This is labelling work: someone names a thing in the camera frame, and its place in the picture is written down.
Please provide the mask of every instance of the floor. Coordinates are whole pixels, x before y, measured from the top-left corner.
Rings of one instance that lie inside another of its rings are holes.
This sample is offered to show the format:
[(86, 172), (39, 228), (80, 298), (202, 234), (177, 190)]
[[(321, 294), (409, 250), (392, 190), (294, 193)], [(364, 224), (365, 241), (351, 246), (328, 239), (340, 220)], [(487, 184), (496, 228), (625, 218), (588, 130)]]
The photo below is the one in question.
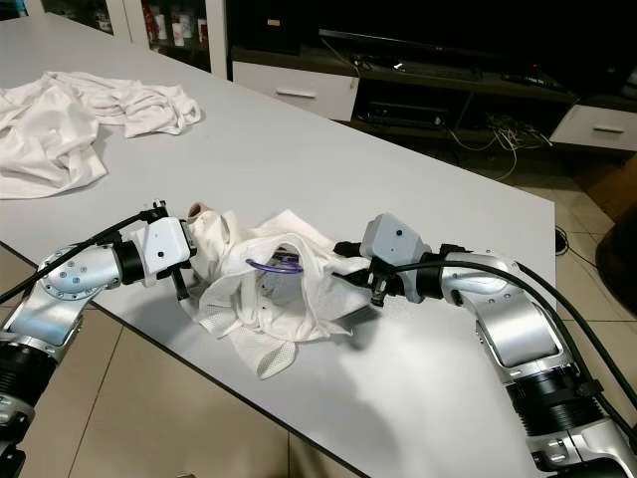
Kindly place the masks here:
[[(473, 169), (494, 173), (492, 168)], [(507, 183), (554, 201), (556, 224), (568, 232), (571, 247), (593, 261), (595, 245), (612, 221), (559, 166), (544, 174), (533, 165), (520, 167)], [(637, 386), (635, 317), (604, 288), (595, 268), (570, 252), (556, 263), (557, 287)], [(0, 290), (30, 272), (20, 259), (0, 250)], [(8, 313), (10, 305), (0, 313)], [(582, 343), (575, 324), (568, 326)], [(608, 398), (636, 422), (637, 413), (591, 347), (582, 343), (581, 350)], [(95, 309), (86, 312), (83, 331), (37, 413), (23, 444), (27, 463), (22, 478), (354, 476)]]

